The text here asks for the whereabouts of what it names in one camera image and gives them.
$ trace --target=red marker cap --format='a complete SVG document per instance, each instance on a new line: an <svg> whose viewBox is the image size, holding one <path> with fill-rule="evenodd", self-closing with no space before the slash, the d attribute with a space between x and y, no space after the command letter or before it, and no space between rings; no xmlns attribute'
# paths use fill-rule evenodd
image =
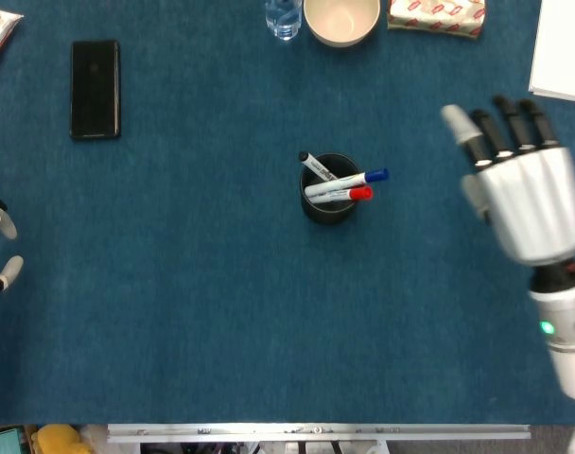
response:
<svg viewBox="0 0 575 454"><path fill-rule="evenodd" d="M356 187L348 195L353 201L368 201L374 196L374 191L370 186Z"/></svg>

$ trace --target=blue marker cap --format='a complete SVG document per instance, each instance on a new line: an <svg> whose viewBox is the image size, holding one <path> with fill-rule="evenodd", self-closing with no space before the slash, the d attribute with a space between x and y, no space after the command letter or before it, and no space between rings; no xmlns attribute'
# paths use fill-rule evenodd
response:
<svg viewBox="0 0 575 454"><path fill-rule="evenodd" d="M365 172L365 181L367 183L381 182L382 180L388 180L389 171L386 168L382 170L374 170L372 172Z"/></svg>

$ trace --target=white bowl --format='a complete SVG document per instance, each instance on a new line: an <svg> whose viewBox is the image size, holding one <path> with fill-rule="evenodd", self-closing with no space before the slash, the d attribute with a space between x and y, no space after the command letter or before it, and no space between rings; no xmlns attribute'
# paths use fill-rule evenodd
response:
<svg viewBox="0 0 575 454"><path fill-rule="evenodd" d="M322 43L347 47L361 41L380 17L380 0L305 0L305 18Z"/></svg>

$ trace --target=red marker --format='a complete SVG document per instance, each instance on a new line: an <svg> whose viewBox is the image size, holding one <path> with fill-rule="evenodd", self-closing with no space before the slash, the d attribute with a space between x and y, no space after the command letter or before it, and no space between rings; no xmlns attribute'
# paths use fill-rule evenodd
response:
<svg viewBox="0 0 575 454"><path fill-rule="evenodd" d="M309 197L311 203L328 203L329 201L368 201L374 197L374 191L370 186L355 187L331 191L319 196Z"/></svg>

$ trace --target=screen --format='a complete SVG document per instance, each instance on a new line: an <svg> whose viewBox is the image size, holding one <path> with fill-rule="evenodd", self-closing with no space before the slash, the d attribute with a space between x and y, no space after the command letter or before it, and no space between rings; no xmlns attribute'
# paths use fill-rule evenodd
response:
<svg viewBox="0 0 575 454"><path fill-rule="evenodd" d="M71 136L119 135L119 43L72 46Z"/></svg>

